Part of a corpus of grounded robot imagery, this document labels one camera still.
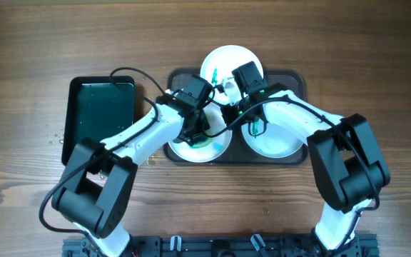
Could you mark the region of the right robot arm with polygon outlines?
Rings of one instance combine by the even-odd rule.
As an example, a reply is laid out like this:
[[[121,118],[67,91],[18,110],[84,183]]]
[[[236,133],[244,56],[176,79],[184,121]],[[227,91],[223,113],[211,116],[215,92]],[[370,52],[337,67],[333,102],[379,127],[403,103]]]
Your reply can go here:
[[[329,254],[345,249],[365,211],[380,206],[390,172],[366,118],[330,114],[282,84],[269,85],[252,61],[232,72],[242,99],[222,109],[234,129],[261,119],[286,129],[307,147],[316,186],[325,201],[314,232]]]

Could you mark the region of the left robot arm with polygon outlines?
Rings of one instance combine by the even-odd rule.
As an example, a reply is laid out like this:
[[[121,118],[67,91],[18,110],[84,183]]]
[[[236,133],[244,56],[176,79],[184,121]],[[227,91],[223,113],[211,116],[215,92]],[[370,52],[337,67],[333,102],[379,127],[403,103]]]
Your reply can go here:
[[[138,167],[172,141],[192,146],[205,125],[199,116],[213,86],[194,75],[187,87],[165,93],[134,125],[100,142],[78,143],[60,181],[47,196],[52,208],[76,224],[100,256],[120,256],[130,243],[121,225]]]

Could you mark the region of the white plate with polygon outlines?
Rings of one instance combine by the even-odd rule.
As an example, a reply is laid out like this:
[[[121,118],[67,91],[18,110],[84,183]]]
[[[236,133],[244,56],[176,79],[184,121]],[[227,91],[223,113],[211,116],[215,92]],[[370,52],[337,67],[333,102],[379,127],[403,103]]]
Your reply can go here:
[[[207,118],[210,128],[207,134],[213,135],[226,127],[221,109],[217,104],[211,103],[206,106],[203,116]],[[203,148],[191,148],[186,142],[174,143],[169,141],[163,146],[165,157],[172,162],[205,163],[220,157],[231,143],[232,131],[226,131],[212,138],[212,142]]]
[[[213,86],[221,85],[223,79],[233,78],[233,70],[251,61],[255,63],[260,75],[264,76],[262,64],[252,51],[236,45],[221,46],[206,56],[201,65],[200,77]],[[219,93],[216,89],[214,100]]]
[[[244,141],[254,152],[268,158],[284,158],[294,154],[303,146],[303,142],[286,129],[266,124],[261,120],[241,126]]]

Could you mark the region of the green yellow sponge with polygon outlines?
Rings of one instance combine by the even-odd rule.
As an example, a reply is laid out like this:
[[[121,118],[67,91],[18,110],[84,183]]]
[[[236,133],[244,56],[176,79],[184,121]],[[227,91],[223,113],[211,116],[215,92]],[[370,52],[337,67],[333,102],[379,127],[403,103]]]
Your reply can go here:
[[[212,142],[212,138],[208,138],[207,136],[201,135],[198,137],[193,138],[191,141],[192,145],[191,148],[203,148]]]

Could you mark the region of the white plate top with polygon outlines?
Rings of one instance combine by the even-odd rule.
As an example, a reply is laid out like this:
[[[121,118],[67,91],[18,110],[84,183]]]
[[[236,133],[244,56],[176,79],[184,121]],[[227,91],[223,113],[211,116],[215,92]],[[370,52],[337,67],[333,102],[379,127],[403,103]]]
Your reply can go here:
[[[201,65],[200,77],[213,86],[221,85],[223,79],[233,78],[233,70],[251,61],[255,63],[260,75],[264,76],[262,64],[252,51],[236,45],[221,46],[206,56]],[[219,93],[216,89],[214,100]]]

